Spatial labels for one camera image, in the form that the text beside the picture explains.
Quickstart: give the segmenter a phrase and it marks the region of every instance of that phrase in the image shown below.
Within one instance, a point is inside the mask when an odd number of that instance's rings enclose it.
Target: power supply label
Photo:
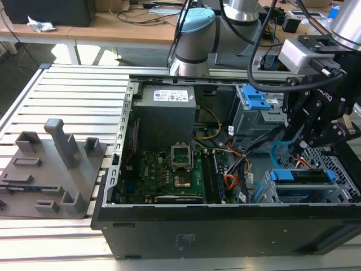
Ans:
[[[157,102],[188,102],[188,91],[157,89],[153,100]]]

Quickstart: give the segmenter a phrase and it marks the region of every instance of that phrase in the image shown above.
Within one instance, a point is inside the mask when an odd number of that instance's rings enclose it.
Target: blue latch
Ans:
[[[336,182],[336,175],[333,171],[330,171],[329,169],[326,171],[327,177],[329,178],[330,183]]]
[[[271,176],[272,181],[277,181],[277,175],[275,172],[271,171],[270,176]]]
[[[294,181],[292,172],[287,169],[274,169],[272,172],[274,172],[277,177],[278,181]]]
[[[271,106],[267,103],[266,94],[258,91],[253,86],[243,86],[243,95],[248,102],[249,109],[254,110],[269,110]]]

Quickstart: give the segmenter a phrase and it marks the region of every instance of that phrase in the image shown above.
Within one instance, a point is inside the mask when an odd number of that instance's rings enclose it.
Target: yellow cable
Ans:
[[[207,139],[213,139],[213,138],[216,138],[219,133],[221,132],[222,130],[222,126],[221,126],[221,122],[219,121],[219,119],[217,118],[217,116],[208,108],[206,108],[205,106],[200,106],[201,108],[204,108],[205,110],[208,111],[208,113],[210,113],[214,118],[215,120],[217,121],[218,123],[218,130],[217,132],[212,136],[208,136],[208,137],[193,137],[193,139],[198,139],[198,140],[207,140]]]

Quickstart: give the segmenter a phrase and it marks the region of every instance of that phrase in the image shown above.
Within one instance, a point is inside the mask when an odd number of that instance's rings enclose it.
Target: white paper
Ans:
[[[28,26],[38,32],[41,33],[42,31],[52,31],[56,30],[56,28],[52,25],[52,23],[40,23],[39,21],[35,21],[28,16]]]

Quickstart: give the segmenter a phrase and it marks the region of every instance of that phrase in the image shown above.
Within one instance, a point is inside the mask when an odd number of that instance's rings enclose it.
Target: black computer tower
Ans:
[[[95,0],[3,0],[6,14],[13,24],[25,24],[28,16],[55,25],[88,27],[95,16]]]

